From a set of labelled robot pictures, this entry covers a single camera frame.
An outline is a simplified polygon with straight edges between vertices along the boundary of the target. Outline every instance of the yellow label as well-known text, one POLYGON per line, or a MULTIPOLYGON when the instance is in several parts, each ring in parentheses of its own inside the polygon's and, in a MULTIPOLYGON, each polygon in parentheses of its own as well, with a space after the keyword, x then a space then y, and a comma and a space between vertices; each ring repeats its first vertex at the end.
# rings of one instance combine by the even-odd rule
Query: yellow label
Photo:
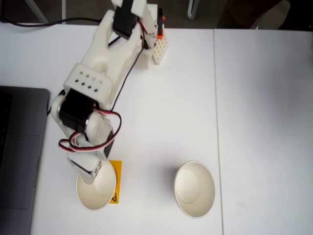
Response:
POLYGON ((116 175, 116 188, 110 204, 117 204, 119 199, 119 187, 121 185, 122 161, 109 160, 109 162, 112 164, 116 175))

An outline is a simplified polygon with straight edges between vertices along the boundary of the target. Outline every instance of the paper cup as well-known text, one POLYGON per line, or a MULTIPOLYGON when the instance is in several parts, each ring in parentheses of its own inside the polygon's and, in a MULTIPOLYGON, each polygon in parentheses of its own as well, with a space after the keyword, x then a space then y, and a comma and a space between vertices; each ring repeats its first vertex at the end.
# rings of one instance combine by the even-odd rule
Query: paper cup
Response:
POLYGON ((104 208, 112 199, 116 187, 116 174, 109 161, 102 161, 102 167, 91 185, 78 174, 76 193, 80 203, 90 211, 104 208))
POLYGON ((210 170, 200 162, 185 163, 176 173, 174 192, 179 208, 187 216, 205 216, 215 198, 215 186, 210 170))

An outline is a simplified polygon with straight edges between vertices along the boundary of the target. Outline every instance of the black laptop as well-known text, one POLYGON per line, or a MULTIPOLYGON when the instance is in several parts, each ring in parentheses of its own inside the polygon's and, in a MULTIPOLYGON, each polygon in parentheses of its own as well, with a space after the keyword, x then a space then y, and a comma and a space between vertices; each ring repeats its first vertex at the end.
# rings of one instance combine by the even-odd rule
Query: black laptop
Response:
POLYGON ((0 234, 27 235, 49 91, 0 86, 0 234))

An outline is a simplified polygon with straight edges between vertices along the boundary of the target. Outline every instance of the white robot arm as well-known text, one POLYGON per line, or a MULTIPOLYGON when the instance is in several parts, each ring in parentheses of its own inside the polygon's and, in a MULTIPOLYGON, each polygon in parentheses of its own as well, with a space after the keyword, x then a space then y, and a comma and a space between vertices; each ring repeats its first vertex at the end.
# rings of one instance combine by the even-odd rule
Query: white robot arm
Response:
POLYGON ((111 150, 119 131, 107 115, 126 71, 134 64, 148 68, 153 57, 158 65, 167 49, 162 10, 146 0, 112 0, 98 26, 93 42, 81 63, 77 63, 64 83, 65 95, 57 96, 51 114, 68 139, 59 142, 67 159, 85 183, 92 184, 111 150), (108 49, 112 32, 127 41, 117 50, 108 49))

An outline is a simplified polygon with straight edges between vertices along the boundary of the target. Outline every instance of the metal leg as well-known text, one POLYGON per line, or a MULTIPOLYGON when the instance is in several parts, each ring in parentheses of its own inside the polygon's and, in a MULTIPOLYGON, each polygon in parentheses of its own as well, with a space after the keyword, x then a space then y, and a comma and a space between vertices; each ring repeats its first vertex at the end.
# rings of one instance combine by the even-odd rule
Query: metal leg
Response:
POLYGON ((2 16, 2 4, 3 4, 3 1, 0 0, 0 16, 2 16))
POLYGON ((45 18, 39 7, 36 5, 34 0, 25 0, 29 8, 35 13, 37 18, 40 20, 41 23, 49 23, 48 20, 45 18))
POLYGON ((187 17, 191 21, 195 19, 196 13, 197 13, 197 8, 199 5, 200 0, 189 0, 189 6, 188 6, 188 12, 187 12, 187 17))
POLYGON ((258 18, 257 21, 251 27, 251 29, 259 29, 259 24, 261 23, 261 21, 265 15, 266 15, 266 13, 264 13, 260 18, 258 18))
POLYGON ((67 18, 67 0, 62 0, 62 20, 67 18))

